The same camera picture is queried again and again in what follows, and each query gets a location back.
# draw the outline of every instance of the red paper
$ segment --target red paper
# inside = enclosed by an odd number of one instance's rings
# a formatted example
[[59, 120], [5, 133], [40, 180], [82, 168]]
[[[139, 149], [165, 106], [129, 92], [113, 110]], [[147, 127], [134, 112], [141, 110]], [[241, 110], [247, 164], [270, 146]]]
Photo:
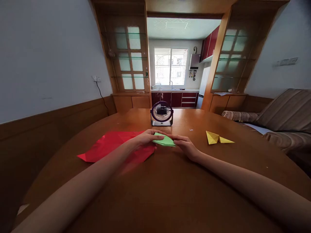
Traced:
[[[102, 136], [89, 151], [78, 155], [79, 158], [86, 162], [97, 162], [101, 158], [114, 151], [127, 140], [136, 137], [141, 132], [108, 132]], [[155, 150], [154, 145], [142, 146], [133, 152], [125, 161], [125, 163], [141, 163], [144, 162]]]

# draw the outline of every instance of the desk fan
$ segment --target desk fan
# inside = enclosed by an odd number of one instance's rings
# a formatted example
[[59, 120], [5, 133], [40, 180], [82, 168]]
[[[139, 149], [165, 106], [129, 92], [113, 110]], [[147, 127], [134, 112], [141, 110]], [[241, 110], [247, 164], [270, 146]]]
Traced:
[[150, 110], [151, 125], [171, 126], [173, 124], [173, 109], [165, 101], [159, 101]]

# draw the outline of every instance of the faucet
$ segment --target faucet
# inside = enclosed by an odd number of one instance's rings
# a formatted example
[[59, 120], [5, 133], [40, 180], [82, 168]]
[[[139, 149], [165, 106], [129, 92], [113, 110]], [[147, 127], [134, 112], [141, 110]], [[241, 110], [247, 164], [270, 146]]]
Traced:
[[174, 89], [174, 87], [173, 87], [173, 81], [171, 80], [169, 83], [171, 83], [172, 82], [172, 88], [171, 88], [171, 90], [173, 90]]

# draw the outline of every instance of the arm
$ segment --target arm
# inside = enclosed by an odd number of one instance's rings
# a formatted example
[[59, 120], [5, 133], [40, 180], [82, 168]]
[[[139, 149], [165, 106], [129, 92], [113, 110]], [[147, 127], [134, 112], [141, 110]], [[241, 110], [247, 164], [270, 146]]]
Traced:
[[233, 112], [223, 111], [222, 116], [233, 121], [247, 121], [253, 122], [258, 117], [259, 113], [247, 113], [247, 112]]
[[168, 135], [188, 158], [206, 167], [292, 230], [311, 231], [311, 202], [283, 185], [200, 152], [187, 137]]
[[155, 132], [165, 134], [149, 129], [128, 140], [60, 187], [12, 232], [62, 232], [135, 149], [164, 138]]

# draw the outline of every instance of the forearm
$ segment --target forearm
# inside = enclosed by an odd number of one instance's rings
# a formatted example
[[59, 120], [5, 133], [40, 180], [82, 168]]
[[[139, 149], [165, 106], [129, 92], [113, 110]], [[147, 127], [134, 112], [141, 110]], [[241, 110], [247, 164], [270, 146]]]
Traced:
[[135, 149], [135, 143], [129, 140], [76, 175], [12, 232], [62, 232]]
[[311, 202], [283, 185], [247, 169], [201, 154], [198, 163], [293, 230], [311, 230]]

